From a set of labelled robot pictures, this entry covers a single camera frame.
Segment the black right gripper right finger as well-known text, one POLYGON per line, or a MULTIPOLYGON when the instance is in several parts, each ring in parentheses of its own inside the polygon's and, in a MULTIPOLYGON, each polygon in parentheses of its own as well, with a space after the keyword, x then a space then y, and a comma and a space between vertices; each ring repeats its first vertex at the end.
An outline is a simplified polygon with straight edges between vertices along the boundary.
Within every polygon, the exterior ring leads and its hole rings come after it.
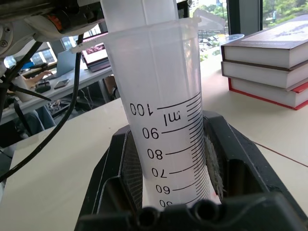
POLYGON ((203 111, 203 126, 206 165, 220 200, 271 192, 289 197, 286 186, 261 151, 222 115, 203 111))

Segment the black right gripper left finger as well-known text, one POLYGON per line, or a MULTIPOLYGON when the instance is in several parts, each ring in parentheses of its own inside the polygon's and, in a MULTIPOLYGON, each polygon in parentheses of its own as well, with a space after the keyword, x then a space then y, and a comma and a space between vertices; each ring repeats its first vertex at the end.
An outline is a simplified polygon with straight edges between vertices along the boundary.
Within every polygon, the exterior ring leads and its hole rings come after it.
POLYGON ((129 126, 119 129, 92 173, 80 216, 142 208, 143 175, 129 126))

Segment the translucent plastic measuring cylinder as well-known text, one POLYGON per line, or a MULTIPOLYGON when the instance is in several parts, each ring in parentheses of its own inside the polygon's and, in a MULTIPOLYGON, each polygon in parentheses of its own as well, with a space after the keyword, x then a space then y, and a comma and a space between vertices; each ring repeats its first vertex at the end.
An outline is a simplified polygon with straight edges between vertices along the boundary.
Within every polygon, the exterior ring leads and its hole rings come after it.
POLYGON ((176 0, 100 0, 103 43, 139 155, 147 198, 159 210, 210 198, 198 29, 176 0))

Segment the red cover thick book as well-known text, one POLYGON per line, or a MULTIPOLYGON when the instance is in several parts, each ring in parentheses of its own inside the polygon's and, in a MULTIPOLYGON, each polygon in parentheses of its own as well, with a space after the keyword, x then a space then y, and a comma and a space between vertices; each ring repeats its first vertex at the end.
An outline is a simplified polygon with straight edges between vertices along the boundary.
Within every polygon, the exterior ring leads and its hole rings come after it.
POLYGON ((230 91, 292 110, 308 106, 308 81, 291 90, 238 78, 229 78, 228 85, 230 91))

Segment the dark brown cover book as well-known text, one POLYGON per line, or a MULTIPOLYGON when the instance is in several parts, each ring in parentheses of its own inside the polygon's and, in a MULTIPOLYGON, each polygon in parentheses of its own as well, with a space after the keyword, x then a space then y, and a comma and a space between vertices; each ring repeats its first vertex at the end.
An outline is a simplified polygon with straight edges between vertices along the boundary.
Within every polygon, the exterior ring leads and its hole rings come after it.
POLYGON ((291 89, 308 80, 308 61, 290 69, 222 61, 221 71, 225 77, 291 89))

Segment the white office desk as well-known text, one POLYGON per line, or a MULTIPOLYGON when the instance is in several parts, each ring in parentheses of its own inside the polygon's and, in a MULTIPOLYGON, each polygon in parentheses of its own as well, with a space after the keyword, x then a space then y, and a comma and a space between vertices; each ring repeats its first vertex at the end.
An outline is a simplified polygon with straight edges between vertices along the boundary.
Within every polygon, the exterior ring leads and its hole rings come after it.
MULTIPOLYGON (((79 88, 84 88, 92 83, 95 83, 97 81, 102 80, 103 78, 111 75, 112 69, 111 67, 102 69, 100 71, 97 72, 90 72, 89 70, 80 70, 80 74, 79 74, 79 88)), ((57 79, 53 79, 50 81, 51 84, 51 89, 49 91, 46 91, 43 93, 43 95, 53 101, 58 100, 64 96, 67 96, 69 94, 71 94, 73 92, 73 85, 74 85, 74 74, 75 71, 72 70, 68 73, 66 73, 65 75, 62 75, 60 78, 57 79), (59 89, 55 89, 55 85, 62 80, 66 80, 68 79, 69 82, 66 86, 59 88, 59 89)), ((30 101, 27 102, 18 102, 20 109, 22 110, 22 112, 24 114, 31 112, 33 110, 36 110, 46 104, 48 104, 49 102, 41 99, 41 98, 37 98, 37 97, 33 97, 31 98, 30 101)), ((9 106, 8 109, 5 109, 2 113, 2 118, 0 121, 0 125, 5 124, 15 118, 17 118, 18 115, 14 110, 13 106, 9 106)))

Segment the black smartphone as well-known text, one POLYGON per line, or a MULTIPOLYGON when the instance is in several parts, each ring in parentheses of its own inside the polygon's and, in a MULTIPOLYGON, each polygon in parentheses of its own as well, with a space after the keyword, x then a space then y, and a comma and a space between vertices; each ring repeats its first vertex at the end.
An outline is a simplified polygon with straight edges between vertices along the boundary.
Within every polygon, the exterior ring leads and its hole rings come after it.
POLYGON ((65 80, 61 80, 61 81, 58 81, 56 83, 56 85, 54 86, 54 89, 60 89, 60 88, 63 88, 65 86, 67 86, 69 83, 69 79, 65 79, 65 80))

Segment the small black pouch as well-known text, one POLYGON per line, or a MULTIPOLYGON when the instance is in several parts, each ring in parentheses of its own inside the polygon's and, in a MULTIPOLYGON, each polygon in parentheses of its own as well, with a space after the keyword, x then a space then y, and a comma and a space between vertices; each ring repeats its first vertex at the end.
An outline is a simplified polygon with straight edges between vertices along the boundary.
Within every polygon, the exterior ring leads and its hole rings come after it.
POLYGON ((49 81, 40 82, 35 87, 35 92, 44 93, 51 89, 51 85, 49 81))

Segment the brown cover thick book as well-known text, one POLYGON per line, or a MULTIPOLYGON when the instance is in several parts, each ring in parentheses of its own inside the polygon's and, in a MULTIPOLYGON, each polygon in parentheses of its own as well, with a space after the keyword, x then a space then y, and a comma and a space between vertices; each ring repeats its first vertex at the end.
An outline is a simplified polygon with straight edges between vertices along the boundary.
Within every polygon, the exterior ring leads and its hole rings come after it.
POLYGON ((221 46, 222 60, 290 69, 308 61, 308 14, 221 46))

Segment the laptop with pink screen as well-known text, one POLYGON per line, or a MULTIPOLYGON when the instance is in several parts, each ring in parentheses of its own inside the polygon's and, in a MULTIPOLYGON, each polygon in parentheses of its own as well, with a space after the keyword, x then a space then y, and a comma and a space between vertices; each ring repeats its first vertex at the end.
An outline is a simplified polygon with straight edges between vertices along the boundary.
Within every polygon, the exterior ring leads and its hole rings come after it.
POLYGON ((105 45, 100 43, 81 52, 83 61, 91 72, 110 67, 105 45))

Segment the grey open laptop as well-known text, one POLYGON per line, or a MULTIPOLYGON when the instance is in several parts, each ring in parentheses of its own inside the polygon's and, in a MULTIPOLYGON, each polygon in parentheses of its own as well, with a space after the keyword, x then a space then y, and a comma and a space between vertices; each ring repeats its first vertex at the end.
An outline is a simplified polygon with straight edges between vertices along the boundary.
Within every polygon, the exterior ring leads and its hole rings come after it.
POLYGON ((47 76, 44 80, 59 78, 75 68, 76 54, 70 50, 58 54, 56 73, 47 76))

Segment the seated person at desk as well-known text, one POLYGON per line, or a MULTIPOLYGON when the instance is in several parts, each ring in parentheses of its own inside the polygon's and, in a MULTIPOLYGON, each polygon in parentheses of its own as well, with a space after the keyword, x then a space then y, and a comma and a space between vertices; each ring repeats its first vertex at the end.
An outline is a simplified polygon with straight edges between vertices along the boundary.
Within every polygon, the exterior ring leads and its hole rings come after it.
MULTIPOLYGON (((39 81, 41 81, 45 76, 51 74, 51 71, 45 70, 35 77, 23 78, 27 86, 31 88, 34 87, 39 81)), ((42 106, 36 110, 33 110, 32 112, 27 113, 25 115, 25 119, 33 135, 56 126, 47 106, 42 106)))

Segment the dark window frame post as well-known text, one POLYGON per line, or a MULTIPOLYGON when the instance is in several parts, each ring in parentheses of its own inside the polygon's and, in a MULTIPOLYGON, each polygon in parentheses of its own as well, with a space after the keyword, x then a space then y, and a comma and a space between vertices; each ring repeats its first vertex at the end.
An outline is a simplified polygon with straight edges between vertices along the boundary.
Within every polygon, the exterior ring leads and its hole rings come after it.
POLYGON ((263 0, 227 0, 229 34, 250 35, 263 29, 263 0))

